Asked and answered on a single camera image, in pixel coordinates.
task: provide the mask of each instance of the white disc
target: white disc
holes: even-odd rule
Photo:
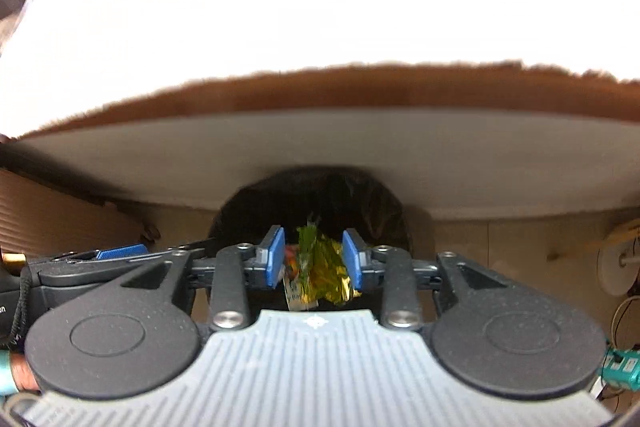
[[[626,253],[632,255],[634,240],[600,248],[598,252],[598,281],[600,287],[609,295],[624,295],[638,277],[638,265],[620,264],[620,256]],[[637,255],[640,255],[640,245],[636,245]]]

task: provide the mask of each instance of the floor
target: floor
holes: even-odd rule
[[[137,204],[129,212],[154,223],[161,232],[156,248],[187,243],[206,237],[215,212]],[[606,295],[596,277],[597,251],[572,254],[548,261],[554,251],[574,251],[582,243],[605,237],[613,226],[640,216],[640,210],[500,221],[433,222],[418,208],[407,209],[414,257],[433,259],[437,251],[451,250],[494,269],[511,279],[530,285],[591,315],[604,330],[622,298]],[[421,295],[425,316],[435,318],[430,293]],[[207,315],[205,295],[199,295],[194,317]],[[640,342],[640,304],[632,304],[620,323],[618,342],[632,347]],[[640,397],[625,393],[605,403],[626,410]]]

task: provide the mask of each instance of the screw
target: screw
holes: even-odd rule
[[[389,324],[396,328],[411,328],[417,326],[420,322],[420,318],[417,313],[408,312],[406,310],[390,312],[387,320]]]
[[[232,310],[218,312],[213,315],[213,323],[219,328],[225,328],[225,330],[237,328],[243,321],[244,315]]]

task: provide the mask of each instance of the white star logo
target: white star logo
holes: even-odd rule
[[[329,321],[324,320],[324,318],[319,317],[318,315],[313,315],[305,321],[305,324],[317,330],[318,328],[322,328],[322,326],[324,326],[328,322]]]

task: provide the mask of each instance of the snack wrapper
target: snack wrapper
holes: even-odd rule
[[[311,309],[318,299],[345,304],[360,293],[351,288],[342,245],[316,225],[298,228],[298,249],[287,247],[285,292],[292,311]]]

